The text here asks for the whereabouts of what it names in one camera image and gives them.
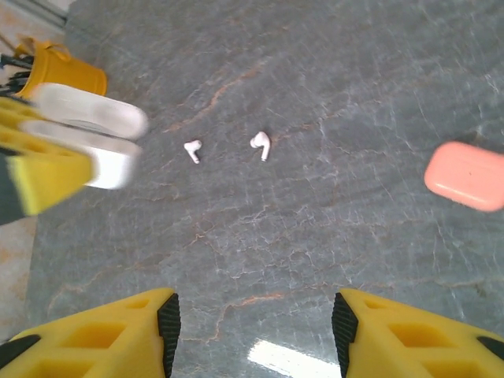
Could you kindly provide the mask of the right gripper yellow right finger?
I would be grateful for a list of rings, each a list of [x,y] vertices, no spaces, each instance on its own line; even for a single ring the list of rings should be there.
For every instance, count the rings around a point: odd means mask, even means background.
[[[342,378],[504,378],[504,338],[387,298],[342,289],[332,331]]]

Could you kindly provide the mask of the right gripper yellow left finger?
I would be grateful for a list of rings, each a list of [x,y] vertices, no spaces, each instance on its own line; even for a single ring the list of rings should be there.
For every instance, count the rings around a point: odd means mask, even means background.
[[[171,378],[180,330],[178,294],[144,291],[0,344],[0,378]]]

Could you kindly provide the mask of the white earbud charging case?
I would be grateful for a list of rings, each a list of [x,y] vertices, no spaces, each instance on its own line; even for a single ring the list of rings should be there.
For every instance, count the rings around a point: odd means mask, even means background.
[[[149,128],[140,108],[59,83],[40,84],[31,101],[42,120],[23,122],[22,131],[91,157],[88,187],[128,184],[142,152],[135,141]]]

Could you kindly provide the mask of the white earbud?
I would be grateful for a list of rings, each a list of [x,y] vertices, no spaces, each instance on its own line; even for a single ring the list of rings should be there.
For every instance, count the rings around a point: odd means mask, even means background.
[[[271,149],[271,139],[265,132],[259,132],[250,140],[250,146],[261,149],[261,160],[267,161]]]
[[[195,164],[199,164],[200,163],[200,159],[199,159],[197,153],[202,148],[202,141],[201,140],[196,139],[196,140],[193,140],[193,141],[190,141],[190,142],[186,142],[183,145],[183,148],[186,150],[186,152],[190,156],[191,160]]]

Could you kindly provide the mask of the pink earbud charging case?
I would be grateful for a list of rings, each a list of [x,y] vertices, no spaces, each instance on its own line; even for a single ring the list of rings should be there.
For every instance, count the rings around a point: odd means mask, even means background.
[[[424,173],[433,193],[473,209],[504,209],[504,154],[460,142],[439,146]]]

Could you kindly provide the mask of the black pen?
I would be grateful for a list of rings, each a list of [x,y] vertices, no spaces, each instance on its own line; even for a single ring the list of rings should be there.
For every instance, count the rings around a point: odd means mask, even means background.
[[[25,87],[32,73],[34,60],[33,56],[26,54],[19,57],[0,54],[1,97],[12,97]]]

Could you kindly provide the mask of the yellow pen holder cup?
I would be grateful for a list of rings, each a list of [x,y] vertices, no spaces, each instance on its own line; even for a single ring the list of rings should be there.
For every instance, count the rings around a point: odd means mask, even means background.
[[[27,83],[17,92],[18,97],[29,99],[41,83],[59,83],[97,95],[106,94],[105,72],[73,57],[65,45],[20,37],[14,55],[28,54],[34,57],[34,61]]]

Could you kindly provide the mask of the aluminium side rail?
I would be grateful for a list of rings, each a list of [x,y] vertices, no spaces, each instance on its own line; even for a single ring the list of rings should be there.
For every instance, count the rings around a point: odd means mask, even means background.
[[[76,0],[21,0],[33,16],[54,27],[63,28],[68,19],[70,5]]]

